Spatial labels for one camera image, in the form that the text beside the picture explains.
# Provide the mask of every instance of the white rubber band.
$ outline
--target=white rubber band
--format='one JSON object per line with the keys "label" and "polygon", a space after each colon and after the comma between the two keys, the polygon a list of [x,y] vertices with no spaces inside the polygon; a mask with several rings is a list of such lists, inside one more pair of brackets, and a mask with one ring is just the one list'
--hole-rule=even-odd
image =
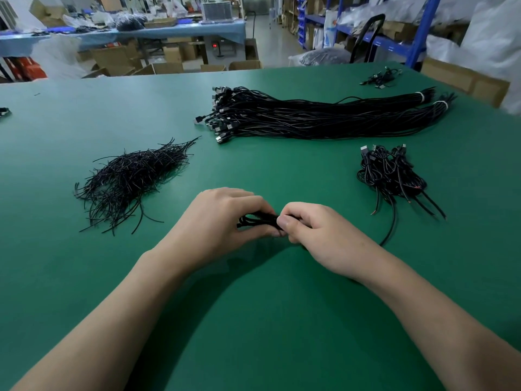
{"label": "white rubber band", "polygon": [[421,102],[423,103],[425,101],[425,96],[423,95],[422,92],[414,92],[414,93],[420,93],[420,95],[421,95]]}
{"label": "white rubber band", "polygon": [[443,101],[443,100],[438,100],[437,102],[434,102],[434,104],[436,103],[443,103],[445,104],[445,106],[447,107],[447,109],[449,109],[449,105],[447,104],[447,102]]}

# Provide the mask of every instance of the green table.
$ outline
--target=green table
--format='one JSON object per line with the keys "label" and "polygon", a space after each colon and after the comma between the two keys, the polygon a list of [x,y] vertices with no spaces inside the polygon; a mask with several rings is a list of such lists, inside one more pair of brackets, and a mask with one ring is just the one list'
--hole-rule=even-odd
{"label": "green table", "polygon": [[[399,200],[387,249],[479,321],[521,347],[519,119],[461,95],[434,127],[412,137],[299,141],[246,137],[224,145],[195,116],[212,86],[243,85],[279,98],[334,102],[434,86],[406,70],[396,86],[360,86],[383,68],[335,65],[224,73],[0,85],[0,389],[9,388],[119,283],[195,195],[239,187],[276,210],[329,205],[379,241],[391,209],[358,182],[360,147],[405,142],[448,221]],[[171,137],[190,165],[145,202],[147,214],[116,236],[87,226],[74,184],[103,156],[157,147]],[[168,305],[130,389],[441,389],[391,311],[364,287],[323,269],[286,241],[252,243],[195,274]]]}

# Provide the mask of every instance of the person's left hand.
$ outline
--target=person's left hand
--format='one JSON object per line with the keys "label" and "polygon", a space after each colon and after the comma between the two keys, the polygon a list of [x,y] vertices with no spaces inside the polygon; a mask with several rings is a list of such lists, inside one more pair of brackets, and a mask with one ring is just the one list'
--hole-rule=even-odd
{"label": "person's left hand", "polygon": [[188,274],[248,241],[285,236],[270,225],[238,230],[239,218],[256,211],[276,214],[268,202],[253,192],[232,188],[201,192],[149,253],[159,258],[166,269]]}

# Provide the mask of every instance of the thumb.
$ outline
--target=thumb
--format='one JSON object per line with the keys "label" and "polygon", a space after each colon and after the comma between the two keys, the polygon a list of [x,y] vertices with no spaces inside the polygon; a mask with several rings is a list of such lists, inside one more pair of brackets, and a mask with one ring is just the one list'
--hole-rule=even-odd
{"label": "thumb", "polygon": [[300,243],[305,243],[306,236],[310,230],[298,219],[290,217],[289,215],[279,216],[277,218],[277,225],[287,232],[288,235],[296,238]]}
{"label": "thumb", "polygon": [[253,228],[242,230],[238,233],[240,244],[247,243],[251,240],[260,239],[261,237],[281,237],[283,232],[277,230],[270,225],[258,225]]}

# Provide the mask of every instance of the hand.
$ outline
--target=hand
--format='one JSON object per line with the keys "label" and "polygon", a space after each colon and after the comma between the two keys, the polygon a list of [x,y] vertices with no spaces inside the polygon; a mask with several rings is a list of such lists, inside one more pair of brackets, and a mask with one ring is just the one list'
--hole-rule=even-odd
{"label": "hand", "polygon": [[253,192],[231,188],[201,192],[152,252],[168,269],[186,275],[248,241],[284,235],[270,225],[239,231],[239,218],[256,211],[276,214],[268,202]]}
{"label": "hand", "polygon": [[390,255],[335,210],[321,204],[288,203],[277,224],[288,233],[290,242],[301,243],[324,267],[346,277],[359,280],[377,266],[376,258]]}

